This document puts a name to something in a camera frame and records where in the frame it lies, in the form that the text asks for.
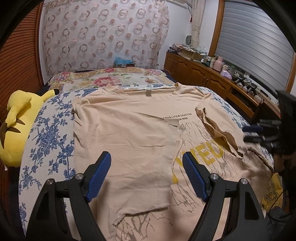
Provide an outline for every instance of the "white curtain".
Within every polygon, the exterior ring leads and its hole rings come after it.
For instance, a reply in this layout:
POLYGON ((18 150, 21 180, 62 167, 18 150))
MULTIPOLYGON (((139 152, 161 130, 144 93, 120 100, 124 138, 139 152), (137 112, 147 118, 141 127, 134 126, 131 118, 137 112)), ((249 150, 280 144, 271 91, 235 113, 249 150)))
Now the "white curtain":
POLYGON ((205 0, 193 0, 192 11, 192 47, 197 48, 200 45, 200 28, 205 11, 205 0))
POLYGON ((168 32, 163 0, 56 0, 45 6, 43 52, 49 76, 104 69, 116 56, 155 69, 168 32))

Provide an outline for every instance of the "pikachu plush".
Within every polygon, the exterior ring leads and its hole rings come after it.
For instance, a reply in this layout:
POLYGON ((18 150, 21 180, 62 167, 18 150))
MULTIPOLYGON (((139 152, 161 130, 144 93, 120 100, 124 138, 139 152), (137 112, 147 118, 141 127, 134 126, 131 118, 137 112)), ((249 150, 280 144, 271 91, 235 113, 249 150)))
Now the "pikachu plush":
POLYGON ((19 167, 32 125, 43 103, 57 95, 59 90, 49 90, 43 96, 17 90, 11 94, 8 115, 0 127, 0 157, 4 164, 19 167))

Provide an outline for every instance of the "blue floral bedsheet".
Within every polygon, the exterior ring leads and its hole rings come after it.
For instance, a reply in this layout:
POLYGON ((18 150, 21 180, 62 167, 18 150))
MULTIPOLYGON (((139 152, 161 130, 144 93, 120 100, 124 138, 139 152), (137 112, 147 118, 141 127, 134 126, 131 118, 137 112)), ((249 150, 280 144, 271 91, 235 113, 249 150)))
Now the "blue floral bedsheet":
MULTIPOLYGON (((167 86, 173 85, 153 84, 147 85, 145 89, 167 86)), ((202 91, 211 92, 239 128, 248 125, 245 119, 215 92, 205 87, 197 87, 202 91)), ((45 181, 48 178, 54 178, 56 181, 69 180, 76 174, 73 156, 74 113, 71 102, 76 96, 84 97, 95 90, 97 89, 57 95, 44 103, 38 113, 25 146, 19 177, 19 207, 25 233, 35 201, 45 181)), ((272 156, 266 149, 261 150, 273 167, 272 156)), ((73 231, 75 223, 68 199, 65 199, 65 204, 69 226, 73 231)))

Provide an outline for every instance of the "pink bottle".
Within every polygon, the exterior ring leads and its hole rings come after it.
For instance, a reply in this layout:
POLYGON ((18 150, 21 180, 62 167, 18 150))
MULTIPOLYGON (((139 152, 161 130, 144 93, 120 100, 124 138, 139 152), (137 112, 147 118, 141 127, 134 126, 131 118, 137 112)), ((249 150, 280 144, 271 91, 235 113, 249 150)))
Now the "pink bottle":
POLYGON ((222 57, 219 57, 215 61, 214 66, 213 66, 213 69, 217 70, 218 72, 221 72, 222 67, 223 67, 223 58, 222 57))

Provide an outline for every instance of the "cardboard box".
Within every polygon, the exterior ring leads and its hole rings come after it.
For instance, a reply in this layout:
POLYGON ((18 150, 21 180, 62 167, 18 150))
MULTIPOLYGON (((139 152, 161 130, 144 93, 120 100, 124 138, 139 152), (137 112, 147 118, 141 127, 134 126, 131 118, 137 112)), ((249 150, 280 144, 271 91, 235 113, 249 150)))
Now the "cardboard box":
POLYGON ((186 49, 182 49, 181 51, 181 54, 192 59, 192 60, 199 60, 201 61, 201 59, 203 58, 203 55, 200 55, 196 52, 191 52, 191 51, 188 51, 186 49))

